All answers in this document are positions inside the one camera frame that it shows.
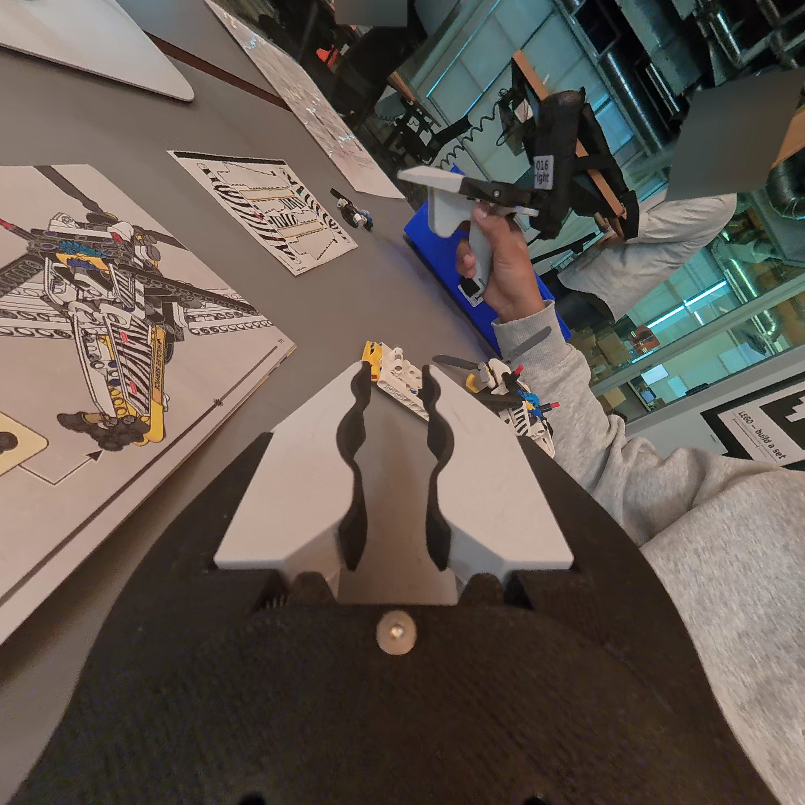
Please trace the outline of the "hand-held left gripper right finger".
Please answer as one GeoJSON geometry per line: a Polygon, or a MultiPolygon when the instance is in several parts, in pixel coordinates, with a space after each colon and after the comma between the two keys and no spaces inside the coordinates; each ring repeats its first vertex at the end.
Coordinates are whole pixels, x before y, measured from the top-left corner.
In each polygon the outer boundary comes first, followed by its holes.
{"type": "Polygon", "coordinates": [[[457,580],[514,571],[565,571],[574,557],[520,441],[441,369],[422,370],[428,480],[426,544],[457,580]]]}

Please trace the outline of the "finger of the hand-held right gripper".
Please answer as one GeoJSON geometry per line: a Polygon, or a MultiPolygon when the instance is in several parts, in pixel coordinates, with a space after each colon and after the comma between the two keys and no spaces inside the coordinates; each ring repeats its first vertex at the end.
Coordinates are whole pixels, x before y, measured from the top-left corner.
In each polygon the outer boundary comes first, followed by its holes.
{"type": "Polygon", "coordinates": [[[478,196],[469,186],[464,187],[467,178],[465,175],[438,167],[413,166],[398,171],[397,178],[402,182],[426,187],[429,191],[463,197],[478,196]]]}

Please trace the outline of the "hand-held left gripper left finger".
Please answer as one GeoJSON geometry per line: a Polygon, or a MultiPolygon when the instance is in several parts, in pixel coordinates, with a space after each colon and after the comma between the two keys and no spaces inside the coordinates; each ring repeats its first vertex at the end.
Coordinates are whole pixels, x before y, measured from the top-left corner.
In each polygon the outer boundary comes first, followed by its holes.
{"type": "Polygon", "coordinates": [[[366,439],[370,375],[368,362],[353,363],[270,433],[214,556],[217,568],[357,569],[368,525],[355,456],[366,439]]]}

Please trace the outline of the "pile of small toy bricks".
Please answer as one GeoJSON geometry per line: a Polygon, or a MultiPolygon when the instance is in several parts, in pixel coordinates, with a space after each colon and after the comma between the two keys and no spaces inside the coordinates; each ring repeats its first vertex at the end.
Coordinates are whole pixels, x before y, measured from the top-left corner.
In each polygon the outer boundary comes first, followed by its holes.
{"type": "Polygon", "coordinates": [[[337,202],[345,223],[353,229],[365,229],[371,232],[374,227],[374,219],[364,208],[358,208],[348,197],[341,194],[336,188],[330,189],[330,194],[337,202]]]}

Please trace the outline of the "toy brick helicopter model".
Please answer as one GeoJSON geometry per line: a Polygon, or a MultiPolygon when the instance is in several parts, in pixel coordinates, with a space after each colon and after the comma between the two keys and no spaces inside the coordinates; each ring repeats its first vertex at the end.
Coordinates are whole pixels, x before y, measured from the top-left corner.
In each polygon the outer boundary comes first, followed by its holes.
{"type": "Polygon", "coordinates": [[[447,354],[433,357],[442,367],[466,372],[465,388],[518,437],[527,437],[550,458],[555,458],[553,428],[548,415],[559,402],[542,402],[522,378],[523,365],[514,368],[500,358],[473,362],[447,354]]]}

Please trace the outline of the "zebra sticker sheet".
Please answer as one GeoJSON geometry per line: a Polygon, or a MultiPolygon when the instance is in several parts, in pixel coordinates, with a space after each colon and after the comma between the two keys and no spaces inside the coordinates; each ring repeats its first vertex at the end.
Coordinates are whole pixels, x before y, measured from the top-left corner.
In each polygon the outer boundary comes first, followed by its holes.
{"type": "Polygon", "coordinates": [[[283,160],[168,153],[293,276],[357,249],[283,160]]]}

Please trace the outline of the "instruction booklet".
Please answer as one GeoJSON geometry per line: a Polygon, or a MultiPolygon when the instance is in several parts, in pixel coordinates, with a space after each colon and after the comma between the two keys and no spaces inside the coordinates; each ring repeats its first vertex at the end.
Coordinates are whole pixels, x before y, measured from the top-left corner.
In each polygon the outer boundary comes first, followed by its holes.
{"type": "Polygon", "coordinates": [[[1,170],[1,640],[296,346],[88,165],[1,170]]]}

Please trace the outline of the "person's right forearm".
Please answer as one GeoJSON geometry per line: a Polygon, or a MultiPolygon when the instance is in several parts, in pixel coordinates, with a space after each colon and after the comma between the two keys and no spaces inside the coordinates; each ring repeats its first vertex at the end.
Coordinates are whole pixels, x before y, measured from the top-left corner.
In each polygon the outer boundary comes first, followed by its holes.
{"type": "Polygon", "coordinates": [[[500,313],[494,327],[503,355],[521,359],[530,388],[559,402],[551,416],[556,462],[636,544],[761,470],[699,448],[662,458],[646,439],[628,438],[622,419],[607,415],[590,391],[588,364],[564,339],[552,303],[500,313]]]}

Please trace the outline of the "person's right hand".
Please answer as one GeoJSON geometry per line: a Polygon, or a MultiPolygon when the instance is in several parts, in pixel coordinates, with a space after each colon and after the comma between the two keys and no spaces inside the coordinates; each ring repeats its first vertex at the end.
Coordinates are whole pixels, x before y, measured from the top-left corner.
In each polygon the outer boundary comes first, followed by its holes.
{"type": "Polygon", "coordinates": [[[509,324],[542,311],[545,303],[518,225],[511,217],[496,214],[483,201],[474,206],[471,222],[491,249],[492,267],[484,299],[496,312],[498,322],[509,324]]]}

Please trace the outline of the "blue storage bin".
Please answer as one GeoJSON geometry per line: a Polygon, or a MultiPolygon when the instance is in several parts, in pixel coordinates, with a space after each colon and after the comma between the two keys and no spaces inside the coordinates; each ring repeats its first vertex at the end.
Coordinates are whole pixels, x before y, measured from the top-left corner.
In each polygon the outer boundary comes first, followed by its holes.
{"type": "Polygon", "coordinates": [[[424,202],[405,226],[404,234],[408,243],[472,327],[500,357],[501,352],[493,328],[496,313],[483,300],[477,306],[473,306],[460,290],[460,276],[456,272],[456,252],[465,233],[458,230],[448,238],[434,234],[428,226],[428,207],[428,202],[424,202]]]}

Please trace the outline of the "wooden standing desk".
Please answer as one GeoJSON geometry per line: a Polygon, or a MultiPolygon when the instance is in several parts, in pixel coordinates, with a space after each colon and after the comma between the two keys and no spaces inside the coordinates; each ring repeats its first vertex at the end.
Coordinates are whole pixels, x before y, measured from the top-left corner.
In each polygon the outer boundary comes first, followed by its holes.
{"type": "Polygon", "coordinates": [[[511,61],[512,82],[522,87],[532,111],[522,143],[533,167],[534,187],[548,217],[543,235],[557,233],[569,211],[579,216],[639,221],[636,194],[609,150],[584,88],[549,93],[526,56],[511,61]]]}

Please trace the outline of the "white printed paper sheet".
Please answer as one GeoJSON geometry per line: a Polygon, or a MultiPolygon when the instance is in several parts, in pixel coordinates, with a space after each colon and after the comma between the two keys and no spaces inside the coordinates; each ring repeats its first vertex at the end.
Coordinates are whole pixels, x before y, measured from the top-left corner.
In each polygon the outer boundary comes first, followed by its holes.
{"type": "Polygon", "coordinates": [[[296,61],[216,3],[207,1],[206,5],[354,190],[391,199],[403,198],[296,61]]]}

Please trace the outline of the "stack of cardboard boxes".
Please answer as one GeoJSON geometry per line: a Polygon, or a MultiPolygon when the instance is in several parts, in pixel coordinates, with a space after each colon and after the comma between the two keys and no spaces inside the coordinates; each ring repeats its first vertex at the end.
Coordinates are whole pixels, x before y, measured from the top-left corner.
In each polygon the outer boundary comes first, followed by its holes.
{"type": "MultiPolygon", "coordinates": [[[[633,325],[629,318],[617,327],[604,327],[598,332],[585,327],[572,333],[569,342],[584,355],[591,372],[591,386],[631,367],[638,359],[660,347],[659,338],[649,327],[633,325]]],[[[640,375],[603,394],[597,394],[597,400],[611,414],[629,401],[627,391],[635,395],[646,411],[664,406],[664,402],[658,400],[640,375]]]]}

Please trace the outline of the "silver monitor stand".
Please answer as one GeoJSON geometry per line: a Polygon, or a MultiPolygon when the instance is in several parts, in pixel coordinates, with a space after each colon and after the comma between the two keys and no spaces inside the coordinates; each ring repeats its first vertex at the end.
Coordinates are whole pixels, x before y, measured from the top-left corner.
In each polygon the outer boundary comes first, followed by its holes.
{"type": "Polygon", "coordinates": [[[184,76],[114,1],[2,1],[1,45],[191,102],[184,76]]]}

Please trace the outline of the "silver ventilation duct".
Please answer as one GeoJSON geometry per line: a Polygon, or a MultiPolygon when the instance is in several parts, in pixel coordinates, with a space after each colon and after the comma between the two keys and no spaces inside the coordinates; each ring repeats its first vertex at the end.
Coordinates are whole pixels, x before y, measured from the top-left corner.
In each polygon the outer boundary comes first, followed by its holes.
{"type": "Polygon", "coordinates": [[[804,2],[604,1],[576,11],[647,153],[679,136],[698,91],[803,66],[804,2]]]}

